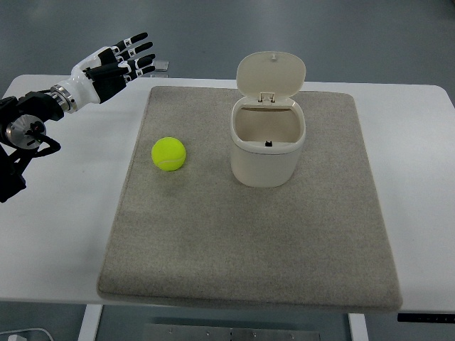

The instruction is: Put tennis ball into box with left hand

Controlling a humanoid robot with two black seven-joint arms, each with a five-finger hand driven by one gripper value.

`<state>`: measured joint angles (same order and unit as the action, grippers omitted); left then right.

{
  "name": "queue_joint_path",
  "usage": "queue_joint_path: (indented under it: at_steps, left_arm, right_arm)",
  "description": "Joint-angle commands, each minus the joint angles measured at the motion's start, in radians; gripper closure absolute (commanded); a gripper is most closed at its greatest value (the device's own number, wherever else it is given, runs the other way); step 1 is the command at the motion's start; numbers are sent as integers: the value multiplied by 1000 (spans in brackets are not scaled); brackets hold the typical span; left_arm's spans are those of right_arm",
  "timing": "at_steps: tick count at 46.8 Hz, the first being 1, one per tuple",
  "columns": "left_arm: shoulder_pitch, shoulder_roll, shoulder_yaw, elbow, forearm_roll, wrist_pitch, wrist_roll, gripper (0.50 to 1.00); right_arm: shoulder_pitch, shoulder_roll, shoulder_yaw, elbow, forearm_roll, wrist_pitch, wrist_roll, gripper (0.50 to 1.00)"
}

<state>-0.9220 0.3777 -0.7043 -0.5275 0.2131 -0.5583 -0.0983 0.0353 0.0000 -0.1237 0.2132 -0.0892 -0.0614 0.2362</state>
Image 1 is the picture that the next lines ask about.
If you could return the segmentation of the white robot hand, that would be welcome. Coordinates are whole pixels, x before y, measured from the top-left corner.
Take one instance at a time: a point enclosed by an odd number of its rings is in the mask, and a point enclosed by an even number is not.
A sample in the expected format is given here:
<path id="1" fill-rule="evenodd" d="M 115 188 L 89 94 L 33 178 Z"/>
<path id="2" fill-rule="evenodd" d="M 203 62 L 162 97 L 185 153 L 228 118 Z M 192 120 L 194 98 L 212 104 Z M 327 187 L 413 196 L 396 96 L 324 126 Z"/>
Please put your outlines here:
<path id="1" fill-rule="evenodd" d="M 50 89 L 50 95 L 65 112 L 76 112 L 86 104 L 101 104 L 121 92 L 127 82 L 155 71 L 155 54 L 128 60 L 150 49 L 152 42 L 127 49 L 148 37 L 147 32 L 103 47 L 73 67 L 70 77 Z"/>

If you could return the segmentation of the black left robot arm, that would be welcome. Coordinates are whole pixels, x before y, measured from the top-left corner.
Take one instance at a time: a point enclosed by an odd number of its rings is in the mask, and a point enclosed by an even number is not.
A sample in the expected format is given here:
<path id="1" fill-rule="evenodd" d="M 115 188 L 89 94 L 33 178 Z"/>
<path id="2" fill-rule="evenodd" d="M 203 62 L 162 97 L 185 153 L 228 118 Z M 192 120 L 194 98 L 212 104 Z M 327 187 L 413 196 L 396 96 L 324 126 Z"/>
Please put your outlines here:
<path id="1" fill-rule="evenodd" d="M 100 48 L 73 67 L 70 77 L 48 90 L 1 100 L 1 202 L 26 188 L 23 172 L 32 159 L 60 150 L 60 144 L 46 133 L 47 121 L 58 121 L 87 104 L 102 104 L 127 84 L 153 72 L 154 54 L 138 58 L 152 43 L 139 33 Z"/>

